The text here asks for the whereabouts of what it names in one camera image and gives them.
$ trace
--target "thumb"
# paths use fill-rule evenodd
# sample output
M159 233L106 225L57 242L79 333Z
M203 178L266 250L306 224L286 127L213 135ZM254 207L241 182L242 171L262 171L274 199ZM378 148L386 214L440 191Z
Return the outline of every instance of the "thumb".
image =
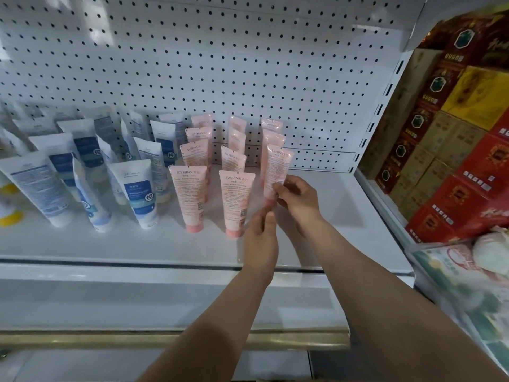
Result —
M274 212L268 212L265 216L265 226L263 229L263 233L276 234L276 216Z
M287 204L289 200L294 196L294 193L290 192L288 187L281 185L280 183L275 183L273 185L274 191L279 195L279 198L283 199Z

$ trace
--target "forearm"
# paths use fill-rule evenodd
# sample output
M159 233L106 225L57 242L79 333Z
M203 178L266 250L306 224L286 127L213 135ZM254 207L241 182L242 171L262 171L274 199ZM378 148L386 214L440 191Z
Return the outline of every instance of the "forearm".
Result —
M137 382L230 381L269 282L241 270Z
M387 376L505 380L442 311L349 244L328 222L318 219L304 230L350 324Z

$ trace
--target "person's left hand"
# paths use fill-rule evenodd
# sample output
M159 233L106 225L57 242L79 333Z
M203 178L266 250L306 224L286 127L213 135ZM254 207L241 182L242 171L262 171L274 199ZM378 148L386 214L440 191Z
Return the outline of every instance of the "person's left hand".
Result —
M247 225L244 238L244 269L262 276L268 286L274 276L279 245L276 216L270 208L262 208Z

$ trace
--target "pegboard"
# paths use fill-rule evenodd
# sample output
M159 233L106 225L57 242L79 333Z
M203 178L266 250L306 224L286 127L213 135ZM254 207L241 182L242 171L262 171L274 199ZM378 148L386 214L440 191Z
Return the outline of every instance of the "pegboard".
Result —
M425 0L2 0L0 99L284 122L293 167L352 172Z

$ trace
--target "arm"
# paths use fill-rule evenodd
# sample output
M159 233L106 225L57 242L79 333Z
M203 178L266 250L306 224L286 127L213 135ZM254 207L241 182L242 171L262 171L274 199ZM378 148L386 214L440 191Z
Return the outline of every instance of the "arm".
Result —
M232 380L277 254L276 219L262 209L245 232L244 267L137 382Z
M439 308L324 220L317 192L307 182L288 176L284 186L274 188L313 247L362 345L388 380L507 381Z

